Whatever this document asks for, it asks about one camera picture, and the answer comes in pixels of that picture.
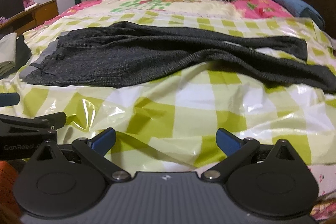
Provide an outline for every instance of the orange fabric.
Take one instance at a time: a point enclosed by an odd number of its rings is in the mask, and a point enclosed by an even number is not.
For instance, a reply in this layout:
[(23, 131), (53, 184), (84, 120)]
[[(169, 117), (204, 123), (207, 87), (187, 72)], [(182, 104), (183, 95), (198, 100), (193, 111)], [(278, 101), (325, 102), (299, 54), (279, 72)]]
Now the orange fabric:
[(21, 211), (12, 193), (13, 184), (17, 177), (17, 171), (10, 164), (6, 161), (0, 161), (0, 204), (19, 216)]

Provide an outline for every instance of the checkered tablecloth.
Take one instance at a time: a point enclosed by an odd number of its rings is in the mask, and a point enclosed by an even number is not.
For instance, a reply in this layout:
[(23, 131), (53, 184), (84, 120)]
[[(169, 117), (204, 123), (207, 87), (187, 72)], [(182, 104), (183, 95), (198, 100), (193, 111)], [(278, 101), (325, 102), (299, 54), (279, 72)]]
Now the checkered tablecloth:
[[(188, 6), (186, 10), (163, 10), (146, 3), (121, 5), (127, 2), (106, 0), (25, 33), (33, 52), (30, 62), (62, 31), (127, 20), (240, 37), (301, 37), (307, 42), (308, 63), (326, 65), (336, 75), (330, 42), (310, 19), (231, 20), (230, 4), (216, 3), (211, 8), (210, 1), (183, 3)], [(198, 5), (196, 12), (192, 12), (192, 5)], [(221, 12), (215, 13), (218, 7)], [(295, 59), (270, 48), (259, 51)], [(28, 85), (19, 80), (17, 73), (0, 81), (0, 92), (18, 92), (21, 96), (19, 105), (1, 108), (3, 114), (33, 118), (64, 111), (68, 119), (67, 125), (58, 130), (59, 143), (91, 138), (107, 127), (115, 128), (117, 142), (106, 157), (131, 173), (194, 170), (223, 159), (225, 155), (215, 144), (215, 133), (221, 127), (264, 144), (288, 139), (307, 164), (336, 162), (336, 96), (306, 85), (265, 86), (216, 62), (121, 89)]]

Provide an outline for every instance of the gray ribbed panel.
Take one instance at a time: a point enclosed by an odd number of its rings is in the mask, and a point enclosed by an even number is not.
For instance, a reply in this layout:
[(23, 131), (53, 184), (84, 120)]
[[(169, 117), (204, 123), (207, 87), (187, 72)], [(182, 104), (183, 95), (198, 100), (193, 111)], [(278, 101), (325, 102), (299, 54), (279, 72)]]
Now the gray ribbed panel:
[(237, 207), (222, 186), (201, 181), (195, 172), (139, 172), (131, 182), (115, 183), (99, 204), (63, 220), (25, 215), (24, 224), (314, 224), (310, 217), (273, 221)]

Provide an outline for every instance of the folded beige cloth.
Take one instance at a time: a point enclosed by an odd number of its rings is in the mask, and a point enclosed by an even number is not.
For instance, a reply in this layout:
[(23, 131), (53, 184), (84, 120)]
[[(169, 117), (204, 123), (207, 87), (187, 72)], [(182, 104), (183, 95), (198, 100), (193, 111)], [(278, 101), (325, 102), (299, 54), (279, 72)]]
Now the folded beige cloth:
[(16, 36), (13, 32), (0, 39), (0, 76), (15, 67)]

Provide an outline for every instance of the wooden cabinet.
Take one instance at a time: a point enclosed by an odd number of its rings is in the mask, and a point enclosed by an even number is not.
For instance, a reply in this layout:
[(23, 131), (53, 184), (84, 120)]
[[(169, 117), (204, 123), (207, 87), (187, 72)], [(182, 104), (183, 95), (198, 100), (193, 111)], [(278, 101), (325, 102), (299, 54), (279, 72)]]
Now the wooden cabinet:
[(0, 24), (0, 34), (16, 32), (18, 35), (42, 25), (45, 21), (58, 16), (57, 0), (38, 4), (11, 17), (6, 23)]

